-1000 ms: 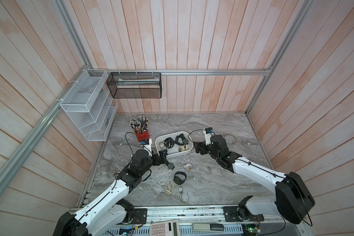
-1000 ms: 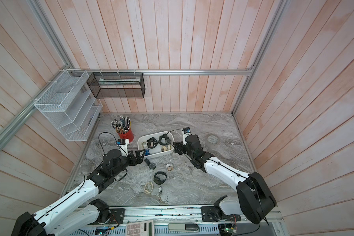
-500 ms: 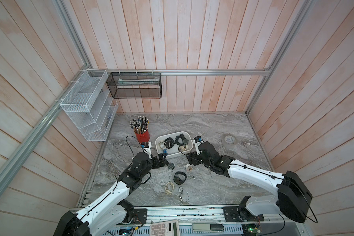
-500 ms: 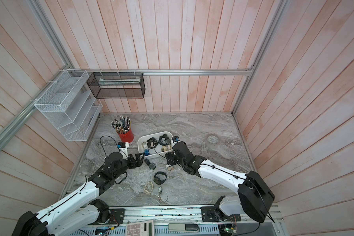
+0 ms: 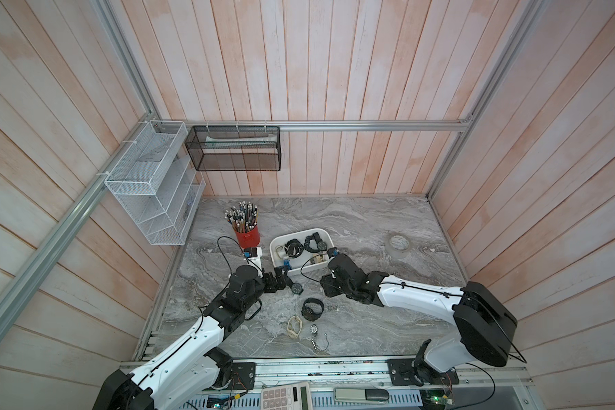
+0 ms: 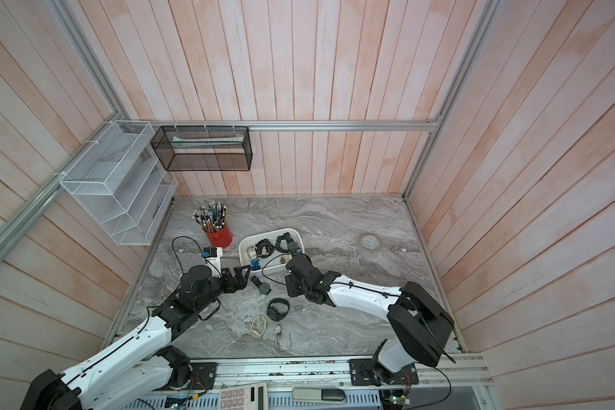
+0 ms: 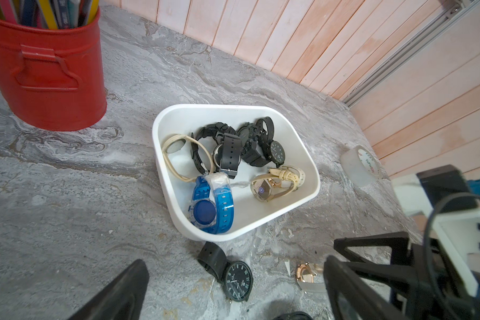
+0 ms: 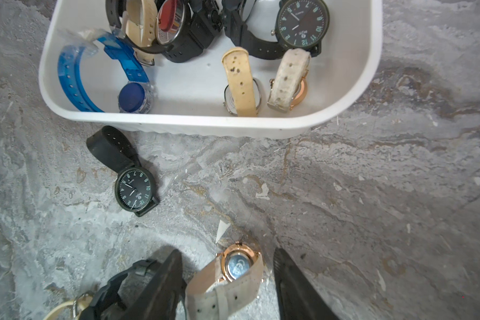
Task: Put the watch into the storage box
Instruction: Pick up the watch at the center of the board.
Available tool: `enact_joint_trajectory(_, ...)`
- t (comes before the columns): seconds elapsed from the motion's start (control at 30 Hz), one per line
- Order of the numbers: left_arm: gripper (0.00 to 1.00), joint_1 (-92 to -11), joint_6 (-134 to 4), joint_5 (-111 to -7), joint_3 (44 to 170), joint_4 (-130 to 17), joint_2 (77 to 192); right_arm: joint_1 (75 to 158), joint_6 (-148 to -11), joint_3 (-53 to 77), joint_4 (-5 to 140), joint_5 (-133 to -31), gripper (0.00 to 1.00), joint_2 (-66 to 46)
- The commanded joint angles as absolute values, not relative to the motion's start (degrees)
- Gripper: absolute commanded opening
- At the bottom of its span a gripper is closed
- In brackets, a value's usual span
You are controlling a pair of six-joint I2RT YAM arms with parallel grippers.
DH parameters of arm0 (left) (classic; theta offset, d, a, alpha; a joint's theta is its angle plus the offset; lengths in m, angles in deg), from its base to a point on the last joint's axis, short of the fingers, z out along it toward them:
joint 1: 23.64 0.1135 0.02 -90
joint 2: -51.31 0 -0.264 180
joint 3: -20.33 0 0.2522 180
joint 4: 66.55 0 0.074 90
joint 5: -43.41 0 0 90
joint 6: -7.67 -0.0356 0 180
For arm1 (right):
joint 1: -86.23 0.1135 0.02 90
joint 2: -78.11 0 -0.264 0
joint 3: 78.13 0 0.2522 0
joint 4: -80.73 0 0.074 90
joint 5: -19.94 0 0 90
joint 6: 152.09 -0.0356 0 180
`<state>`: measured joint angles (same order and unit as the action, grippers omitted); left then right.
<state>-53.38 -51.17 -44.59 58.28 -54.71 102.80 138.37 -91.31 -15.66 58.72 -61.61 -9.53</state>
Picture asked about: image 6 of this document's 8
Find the black chunky watch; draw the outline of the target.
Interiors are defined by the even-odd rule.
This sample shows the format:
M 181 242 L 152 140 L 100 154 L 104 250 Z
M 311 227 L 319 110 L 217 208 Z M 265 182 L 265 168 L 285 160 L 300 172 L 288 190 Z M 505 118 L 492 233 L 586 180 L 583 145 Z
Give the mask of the black chunky watch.
M 266 259 L 273 254 L 275 246 L 270 240 L 264 238 L 256 244 L 255 249 L 257 258 Z
M 276 238 L 275 249 L 281 254 L 290 254 L 290 243 L 293 239 L 285 233 Z

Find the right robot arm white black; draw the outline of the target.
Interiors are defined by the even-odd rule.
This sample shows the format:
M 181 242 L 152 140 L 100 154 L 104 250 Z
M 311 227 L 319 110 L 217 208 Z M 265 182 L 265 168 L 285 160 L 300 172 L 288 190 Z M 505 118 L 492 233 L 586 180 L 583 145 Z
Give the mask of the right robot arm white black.
M 435 368 L 449 355 L 445 346 L 454 332 L 454 320 L 423 286 L 414 282 L 401 287 L 372 285 L 333 271 L 321 273 L 303 254 L 294 256 L 285 268 L 290 297 L 355 309 L 390 324 L 394 337 L 383 341 L 358 371 L 374 384 L 388 382 L 415 363 Z

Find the black analog watch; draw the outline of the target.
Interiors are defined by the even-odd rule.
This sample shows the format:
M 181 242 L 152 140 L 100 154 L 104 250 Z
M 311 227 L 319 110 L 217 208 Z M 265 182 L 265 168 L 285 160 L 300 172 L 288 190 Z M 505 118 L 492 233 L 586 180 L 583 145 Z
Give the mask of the black analog watch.
M 271 293 L 271 286 L 268 283 L 262 282 L 257 276 L 250 279 L 251 283 L 259 290 L 261 295 L 269 295 Z

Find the blue transparent watch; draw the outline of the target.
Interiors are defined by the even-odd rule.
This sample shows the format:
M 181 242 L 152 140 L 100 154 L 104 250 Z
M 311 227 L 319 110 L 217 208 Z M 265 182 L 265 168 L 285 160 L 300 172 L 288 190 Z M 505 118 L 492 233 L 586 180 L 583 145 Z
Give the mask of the blue transparent watch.
M 260 265 L 260 261 L 256 258 L 252 259 L 250 261 L 250 266 L 251 266 L 251 271 L 255 272 L 255 271 L 260 271 L 261 270 L 261 265 Z

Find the black watch green dial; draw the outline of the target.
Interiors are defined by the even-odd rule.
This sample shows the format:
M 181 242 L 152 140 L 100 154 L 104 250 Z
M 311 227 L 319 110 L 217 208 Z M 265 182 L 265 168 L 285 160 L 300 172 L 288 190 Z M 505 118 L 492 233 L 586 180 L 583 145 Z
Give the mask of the black watch green dial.
M 302 254 L 302 250 L 300 248 L 300 246 L 297 244 L 297 242 L 293 239 L 293 241 L 290 243 L 290 254 L 291 256 L 297 256 Z

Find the silver chain pocket watch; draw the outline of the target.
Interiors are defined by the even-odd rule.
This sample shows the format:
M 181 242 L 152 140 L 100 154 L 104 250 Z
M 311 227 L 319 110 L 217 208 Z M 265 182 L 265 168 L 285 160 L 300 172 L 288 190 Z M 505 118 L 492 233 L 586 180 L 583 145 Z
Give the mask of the silver chain pocket watch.
M 284 337 L 286 337 L 287 339 L 287 345 L 283 345 L 283 339 Z M 283 331 L 283 327 L 280 326 L 280 324 L 276 324 L 275 328 L 274 328 L 274 343 L 275 343 L 275 348 L 278 352 L 280 353 L 286 353 L 288 352 L 291 347 L 293 346 L 293 341 L 291 338 L 291 334 L 288 333 L 286 336 L 284 336 L 284 331 Z

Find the large black digital watch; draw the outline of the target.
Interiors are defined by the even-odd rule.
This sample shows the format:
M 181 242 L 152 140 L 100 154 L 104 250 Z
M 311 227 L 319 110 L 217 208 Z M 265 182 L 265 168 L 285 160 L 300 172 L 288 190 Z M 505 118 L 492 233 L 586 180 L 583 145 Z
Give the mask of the large black digital watch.
M 274 298 L 266 306 L 266 315 L 274 322 L 280 322 L 290 312 L 290 303 L 283 298 Z

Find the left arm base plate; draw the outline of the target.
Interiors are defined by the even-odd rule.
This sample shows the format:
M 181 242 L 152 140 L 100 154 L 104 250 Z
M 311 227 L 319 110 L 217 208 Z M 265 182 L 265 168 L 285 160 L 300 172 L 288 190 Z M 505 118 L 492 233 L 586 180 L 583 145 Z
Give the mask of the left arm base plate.
M 218 364 L 198 362 L 172 367 L 169 381 L 157 387 L 158 390 L 195 390 L 210 391 L 215 385 Z

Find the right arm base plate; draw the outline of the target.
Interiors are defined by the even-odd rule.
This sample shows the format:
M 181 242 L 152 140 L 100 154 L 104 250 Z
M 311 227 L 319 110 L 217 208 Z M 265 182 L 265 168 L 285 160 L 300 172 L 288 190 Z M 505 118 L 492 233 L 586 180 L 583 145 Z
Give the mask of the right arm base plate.
M 412 387 L 419 383 L 413 365 L 403 367 L 399 372 L 391 372 L 373 359 L 352 359 L 348 361 L 350 380 L 353 386 L 402 385 Z

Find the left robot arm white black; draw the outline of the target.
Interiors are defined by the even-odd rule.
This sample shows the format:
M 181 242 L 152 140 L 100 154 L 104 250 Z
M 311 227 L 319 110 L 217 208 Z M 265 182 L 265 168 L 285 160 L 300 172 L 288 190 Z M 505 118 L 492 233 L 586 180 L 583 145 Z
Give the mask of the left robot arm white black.
M 174 292 L 123 338 L 93 357 L 56 373 L 46 370 L 29 386 L 24 409 L 120 409 L 144 394 L 191 383 L 189 358 L 172 342 L 201 320 L 224 294 L 246 287 L 249 266 L 198 265 L 184 273 Z

